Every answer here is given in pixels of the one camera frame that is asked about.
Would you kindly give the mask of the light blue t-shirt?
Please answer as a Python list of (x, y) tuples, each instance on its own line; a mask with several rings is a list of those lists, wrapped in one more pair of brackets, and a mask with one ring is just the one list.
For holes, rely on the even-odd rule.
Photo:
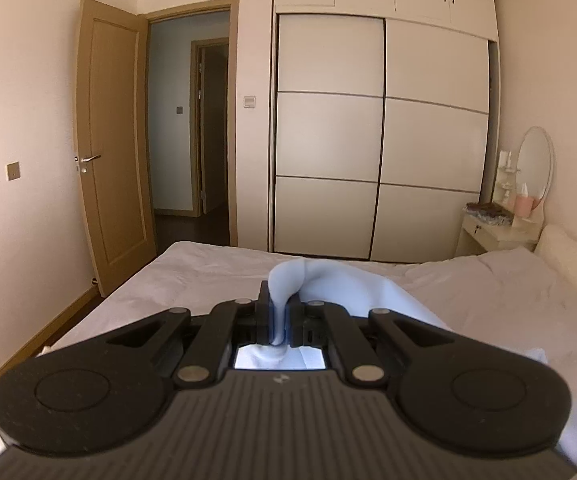
[[(322, 300), (340, 304), (354, 316), (366, 318), (373, 308), (387, 308), (419, 321), (451, 330), (419, 300), (388, 278), (335, 261), (293, 259), (275, 266), (268, 286), (274, 332), (270, 346), (249, 344), (238, 349), (234, 367), (239, 370), (324, 370), (321, 350), (291, 348), (287, 341), (289, 299)], [(577, 463), (577, 400), (562, 432), (559, 451)]]

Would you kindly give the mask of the cream dressing table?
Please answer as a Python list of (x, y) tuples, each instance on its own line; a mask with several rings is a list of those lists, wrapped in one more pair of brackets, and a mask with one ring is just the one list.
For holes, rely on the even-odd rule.
[(480, 255), (524, 247), (532, 252), (538, 244), (543, 230), (543, 214), (536, 218), (515, 217), (509, 226), (495, 226), (464, 212), (456, 257)]

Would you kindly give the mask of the dark patterned box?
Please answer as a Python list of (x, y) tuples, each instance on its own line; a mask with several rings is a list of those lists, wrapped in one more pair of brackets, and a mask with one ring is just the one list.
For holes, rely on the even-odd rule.
[(511, 226), (513, 221), (512, 212), (496, 203), (467, 203), (464, 212), (491, 226)]

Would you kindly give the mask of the pink cup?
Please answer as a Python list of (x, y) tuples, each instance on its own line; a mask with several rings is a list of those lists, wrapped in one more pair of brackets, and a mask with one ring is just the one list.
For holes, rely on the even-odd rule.
[(533, 212), (535, 203), (534, 196), (517, 194), (514, 200), (514, 215), (520, 219), (528, 219)]

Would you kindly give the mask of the cream sliding wardrobe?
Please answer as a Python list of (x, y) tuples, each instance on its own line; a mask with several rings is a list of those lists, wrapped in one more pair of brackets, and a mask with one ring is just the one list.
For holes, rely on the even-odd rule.
[(495, 0), (273, 0), (270, 246), (416, 263), (487, 195)]

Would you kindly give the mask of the brown wooden door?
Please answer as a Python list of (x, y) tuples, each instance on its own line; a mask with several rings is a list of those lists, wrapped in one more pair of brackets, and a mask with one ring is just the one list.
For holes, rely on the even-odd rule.
[(146, 134), (148, 21), (82, 0), (75, 143), (90, 252), (104, 297), (156, 256)]

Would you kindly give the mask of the white oval vanity mirror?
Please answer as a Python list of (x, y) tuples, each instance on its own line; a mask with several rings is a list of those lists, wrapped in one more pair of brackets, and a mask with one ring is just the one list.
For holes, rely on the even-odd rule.
[(523, 137), (517, 155), (515, 183), (517, 194), (534, 196), (533, 211), (548, 196), (554, 165), (554, 150), (549, 134), (544, 128), (529, 128)]

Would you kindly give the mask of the brass wall socket plate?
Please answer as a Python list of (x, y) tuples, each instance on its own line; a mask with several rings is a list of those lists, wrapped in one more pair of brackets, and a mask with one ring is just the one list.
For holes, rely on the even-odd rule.
[(9, 162), (6, 165), (6, 180), (14, 181), (20, 178), (19, 162)]

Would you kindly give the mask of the wall light switch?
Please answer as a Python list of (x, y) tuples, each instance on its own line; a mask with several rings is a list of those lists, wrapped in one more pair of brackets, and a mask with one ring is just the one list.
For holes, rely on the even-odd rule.
[(256, 96), (244, 96), (243, 107), (246, 110), (253, 110), (256, 107)]

